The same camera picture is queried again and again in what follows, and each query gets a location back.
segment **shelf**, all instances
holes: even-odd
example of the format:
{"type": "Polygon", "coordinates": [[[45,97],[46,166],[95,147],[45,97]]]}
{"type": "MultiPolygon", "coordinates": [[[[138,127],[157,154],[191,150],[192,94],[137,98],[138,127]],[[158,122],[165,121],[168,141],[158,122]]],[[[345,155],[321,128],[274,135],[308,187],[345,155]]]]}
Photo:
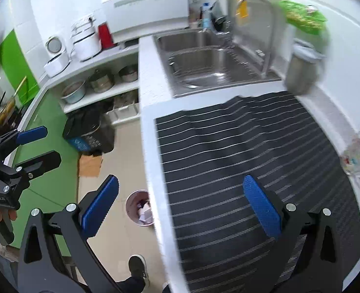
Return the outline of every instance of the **shelf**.
{"type": "Polygon", "coordinates": [[[120,125],[122,123],[126,123],[126,122],[129,122],[129,121],[133,121],[133,120],[137,120],[140,118],[140,113],[137,114],[137,115],[134,115],[132,117],[128,117],[128,118],[124,118],[124,119],[119,119],[119,120],[116,120],[114,122],[112,122],[111,124],[112,125],[120,125]]]}
{"type": "Polygon", "coordinates": [[[107,98],[111,98],[115,95],[123,94],[131,90],[138,89],[140,83],[138,80],[134,82],[124,82],[121,84],[114,85],[111,89],[103,92],[103,93],[95,93],[90,87],[87,87],[85,96],[75,104],[66,104],[63,108],[64,113],[69,113],[79,108],[88,106],[90,104],[94,104],[100,100],[104,100],[107,98]]]}
{"type": "Polygon", "coordinates": [[[70,64],[65,68],[60,74],[50,78],[46,85],[49,88],[55,87],[56,85],[66,81],[67,79],[78,75],[81,72],[84,72],[88,69],[94,68],[98,65],[110,62],[114,59],[124,57],[130,54],[135,54],[138,52],[138,45],[132,45],[126,47],[123,50],[120,50],[119,46],[115,46],[109,50],[104,50],[95,57],[88,59],[84,62],[80,62],[77,58],[73,57],[70,64]]]}

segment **red container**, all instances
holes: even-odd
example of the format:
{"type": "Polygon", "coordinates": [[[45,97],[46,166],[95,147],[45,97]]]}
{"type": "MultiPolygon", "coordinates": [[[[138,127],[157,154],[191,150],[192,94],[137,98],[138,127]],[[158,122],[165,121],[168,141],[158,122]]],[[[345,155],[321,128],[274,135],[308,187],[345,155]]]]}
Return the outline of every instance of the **red container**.
{"type": "Polygon", "coordinates": [[[98,31],[101,40],[101,47],[104,50],[107,50],[108,48],[112,48],[115,46],[114,42],[112,42],[111,33],[109,32],[108,25],[106,22],[101,23],[98,26],[98,31]]]}

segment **green wall panel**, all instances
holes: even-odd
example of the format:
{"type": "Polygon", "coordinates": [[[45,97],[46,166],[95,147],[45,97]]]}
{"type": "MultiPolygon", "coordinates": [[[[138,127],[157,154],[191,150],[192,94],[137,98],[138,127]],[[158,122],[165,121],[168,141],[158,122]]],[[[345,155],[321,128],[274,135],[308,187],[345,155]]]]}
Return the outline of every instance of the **green wall panel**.
{"type": "MultiPolygon", "coordinates": [[[[14,164],[51,150],[60,153],[62,162],[59,168],[31,181],[31,186],[28,189],[30,193],[21,196],[19,218],[14,223],[14,228],[19,229],[15,232],[15,241],[12,244],[15,247],[21,245],[21,237],[31,209],[38,207],[43,212],[59,211],[67,204],[77,201],[79,154],[62,138],[66,120],[67,117],[60,108],[57,99],[50,92],[47,92],[26,128],[28,130],[44,125],[49,132],[47,137],[21,146],[17,150],[14,164]]],[[[59,241],[59,245],[62,254],[68,255],[63,239],[59,241]]]]}
{"type": "Polygon", "coordinates": [[[15,90],[24,76],[27,76],[25,85],[18,92],[20,102],[24,105],[33,99],[39,91],[39,86],[21,52],[14,30],[7,35],[0,45],[0,63],[15,90]]]}

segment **rice cooker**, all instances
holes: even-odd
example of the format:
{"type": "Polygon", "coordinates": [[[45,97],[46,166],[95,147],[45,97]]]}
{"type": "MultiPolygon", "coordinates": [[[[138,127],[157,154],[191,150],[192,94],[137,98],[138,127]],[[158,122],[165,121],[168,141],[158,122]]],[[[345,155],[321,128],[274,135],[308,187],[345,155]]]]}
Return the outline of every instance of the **rice cooker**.
{"type": "Polygon", "coordinates": [[[81,26],[73,27],[73,50],[80,62],[90,59],[100,53],[101,42],[91,20],[81,26]]]}

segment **blue gripper pad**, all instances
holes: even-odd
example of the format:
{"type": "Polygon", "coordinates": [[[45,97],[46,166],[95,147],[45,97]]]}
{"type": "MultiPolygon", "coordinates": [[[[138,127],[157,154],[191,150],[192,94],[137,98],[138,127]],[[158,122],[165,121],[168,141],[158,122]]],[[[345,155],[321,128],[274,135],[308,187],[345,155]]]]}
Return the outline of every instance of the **blue gripper pad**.
{"type": "Polygon", "coordinates": [[[18,134],[16,143],[18,145],[24,145],[39,139],[43,139],[47,136],[47,128],[45,126],[39,126],[35,129],[27,130],[18,134]]]}
{"type": "Polygon", "coordinates": [[[251,175],[245,176],[242,186],[245,197],[248,199],[267,236],[275,239],[279,238],[281,234],[281,218],[267,195],[251,175]]]}
{"type": "Polygon", "coordinates": [[[90,200],[82,211],[80,219],[82,234],[85,238],[96,236],[118,193],[119,181],[114,175],[109,175],[97,191],[87,193],[79,203],[80,206],[85,203],[84,201],[90,200]]]}

